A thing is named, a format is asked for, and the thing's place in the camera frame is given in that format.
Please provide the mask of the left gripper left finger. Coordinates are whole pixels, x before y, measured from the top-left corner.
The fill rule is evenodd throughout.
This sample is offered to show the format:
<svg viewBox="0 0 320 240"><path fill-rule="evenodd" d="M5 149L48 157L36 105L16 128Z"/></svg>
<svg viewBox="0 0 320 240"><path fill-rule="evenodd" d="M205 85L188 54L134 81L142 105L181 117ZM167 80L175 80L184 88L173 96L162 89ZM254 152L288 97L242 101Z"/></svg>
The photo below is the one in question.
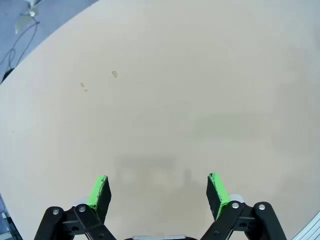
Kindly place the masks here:
<svg viewBox="0 0 320 240"><path fill-rule="evenodd" d="M35 234L36 240L73 240L84 235L88 240L114 240L104 222L111 202L108 177L99 176L87 203L63 210L51 206L45 211Z"/></svg>

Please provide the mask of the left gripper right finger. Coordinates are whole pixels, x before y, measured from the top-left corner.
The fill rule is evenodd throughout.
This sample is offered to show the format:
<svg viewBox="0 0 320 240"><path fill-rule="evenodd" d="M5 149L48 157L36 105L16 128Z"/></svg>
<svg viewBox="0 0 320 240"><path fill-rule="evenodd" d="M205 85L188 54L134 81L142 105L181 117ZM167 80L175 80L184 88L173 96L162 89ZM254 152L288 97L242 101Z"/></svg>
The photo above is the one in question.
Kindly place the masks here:
<svg viewBox="0 0 320 240"><path fill-rule="evenodd" d="M249 240L285 240L277 215L268 202L248 206L232 200L218 173L207 177L206 196L214 222L203 240L228 240L233 232L243 232Z"/></svg>

